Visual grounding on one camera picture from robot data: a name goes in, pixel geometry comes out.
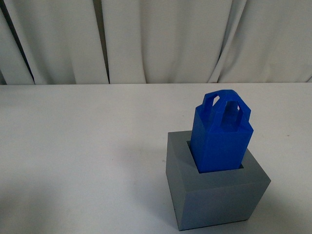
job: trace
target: table surface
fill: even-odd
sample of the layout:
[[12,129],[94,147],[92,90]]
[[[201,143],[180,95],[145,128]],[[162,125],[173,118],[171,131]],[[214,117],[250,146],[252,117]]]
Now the table surface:
[[167,133],[219,89],[272,182],[248,221],[183,233],[311,233],[312,83],[0,86],[0,233],[179,233]]

